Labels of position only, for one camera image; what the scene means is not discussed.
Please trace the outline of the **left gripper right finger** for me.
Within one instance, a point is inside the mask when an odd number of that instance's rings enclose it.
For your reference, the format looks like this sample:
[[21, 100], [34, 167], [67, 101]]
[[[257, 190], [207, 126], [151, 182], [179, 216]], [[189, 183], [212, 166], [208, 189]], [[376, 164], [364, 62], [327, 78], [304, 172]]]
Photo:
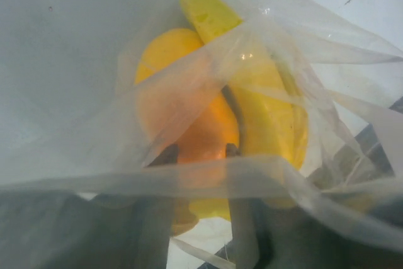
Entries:
[[401, 268], [402, 179], [320, 191], [282, 159], [232, 154], [236, 268]]

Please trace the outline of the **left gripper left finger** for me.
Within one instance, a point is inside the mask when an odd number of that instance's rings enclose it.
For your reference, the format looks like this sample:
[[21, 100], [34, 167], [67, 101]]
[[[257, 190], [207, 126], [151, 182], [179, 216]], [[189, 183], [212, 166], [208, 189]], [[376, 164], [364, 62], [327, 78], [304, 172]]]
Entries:
[[173, 200], [1, 190], [2, 268], [165, 268]]

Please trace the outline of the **clear zip top bag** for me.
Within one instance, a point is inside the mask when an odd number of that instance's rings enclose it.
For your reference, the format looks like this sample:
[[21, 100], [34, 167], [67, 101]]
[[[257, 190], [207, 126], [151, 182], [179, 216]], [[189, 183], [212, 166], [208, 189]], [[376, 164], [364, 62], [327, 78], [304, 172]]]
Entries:
[[1, 0], [1, 267], [401, 268], [401, 49], [311, 0]]

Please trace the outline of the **orange fake mango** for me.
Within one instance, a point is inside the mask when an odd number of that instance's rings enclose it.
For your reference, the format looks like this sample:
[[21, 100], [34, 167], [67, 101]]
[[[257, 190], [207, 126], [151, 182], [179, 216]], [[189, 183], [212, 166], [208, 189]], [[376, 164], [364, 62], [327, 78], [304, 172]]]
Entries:
[[224, 159], [239, 145], [236, 116], [201, 47], [195, 31], [170, 29], [146, 46], [134, 78], [145, 133], [158, 148], [175, 145], [179, 164]]

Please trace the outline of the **yellow fake banana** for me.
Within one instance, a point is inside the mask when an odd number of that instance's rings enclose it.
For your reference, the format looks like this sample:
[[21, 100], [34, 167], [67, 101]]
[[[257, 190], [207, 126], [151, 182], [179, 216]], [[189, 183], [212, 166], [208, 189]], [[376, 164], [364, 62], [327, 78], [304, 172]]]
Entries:
[[[179, 0], [179, 4], [204, 43], [210, 43], [243, 22], [223, 0]], [[284, 96], [300, 96], [287, 67], [277, 64], [266, 47], [251, 40], [232, 68], [235, 72], [224, 92], [233, 98], [239, 111], [241, 154], [281, 156], [295, 169], [300, 169], [308, 145], [306, 110], [258, 92], [259, 88], [269, 88]]]

